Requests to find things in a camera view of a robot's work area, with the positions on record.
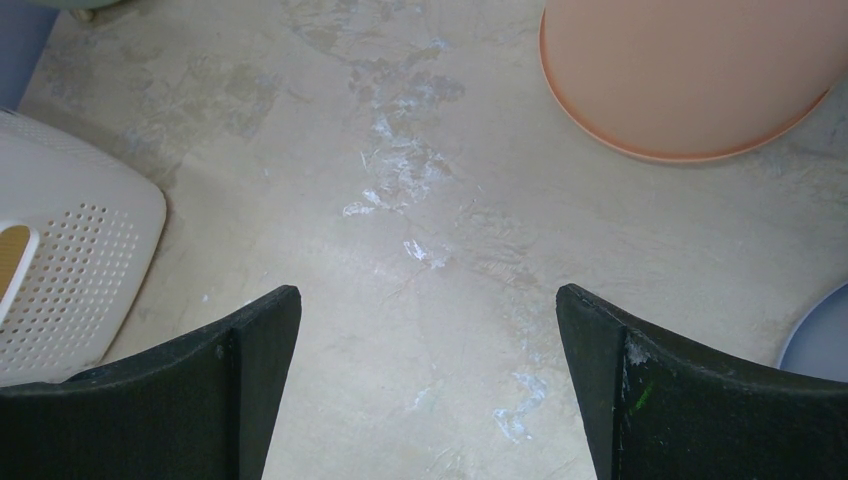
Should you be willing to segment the grey plastic bin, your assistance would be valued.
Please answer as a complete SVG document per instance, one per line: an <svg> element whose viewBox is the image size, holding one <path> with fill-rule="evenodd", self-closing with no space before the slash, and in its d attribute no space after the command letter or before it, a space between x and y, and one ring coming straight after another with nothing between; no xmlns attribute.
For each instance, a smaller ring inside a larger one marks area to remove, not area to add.
<svg viewBox="0 0 848 480"><path fill-rule="evenodd" d="M824 296L794 326L778 368L847 382L847 283Z"/></svg>

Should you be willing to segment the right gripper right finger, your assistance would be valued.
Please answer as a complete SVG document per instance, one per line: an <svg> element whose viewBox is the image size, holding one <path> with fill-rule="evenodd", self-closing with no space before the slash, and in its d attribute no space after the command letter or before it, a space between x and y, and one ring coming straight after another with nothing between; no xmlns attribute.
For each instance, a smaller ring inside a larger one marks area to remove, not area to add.
<svg viewBox="0 0 848 480"><path fill-rule="evenodd" d="M843 479L847 387L753 363L586 289L556 295L600 479Z"/></svg>

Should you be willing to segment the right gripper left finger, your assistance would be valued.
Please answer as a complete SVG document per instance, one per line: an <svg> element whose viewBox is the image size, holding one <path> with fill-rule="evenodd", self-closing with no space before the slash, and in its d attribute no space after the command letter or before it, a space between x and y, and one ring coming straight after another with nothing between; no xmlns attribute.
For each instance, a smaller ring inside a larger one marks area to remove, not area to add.
<svg viewBox="0 0 848 480"><path fill-rule="evenodd" d="M64 382L3 388L2 477L261 478L301 315L282 286Z"/></svg>

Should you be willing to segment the orange capybara bin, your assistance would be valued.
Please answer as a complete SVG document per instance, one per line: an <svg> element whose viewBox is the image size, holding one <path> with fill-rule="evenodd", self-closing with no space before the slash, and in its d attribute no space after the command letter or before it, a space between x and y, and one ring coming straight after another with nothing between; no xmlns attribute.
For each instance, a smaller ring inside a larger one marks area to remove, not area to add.
<svg viewBox="0 0 848 480"><path fill-rule="evenodd" d="M549 1L549 88L600 143L699 162L803 121L847 72L843 1Z"/></svg>

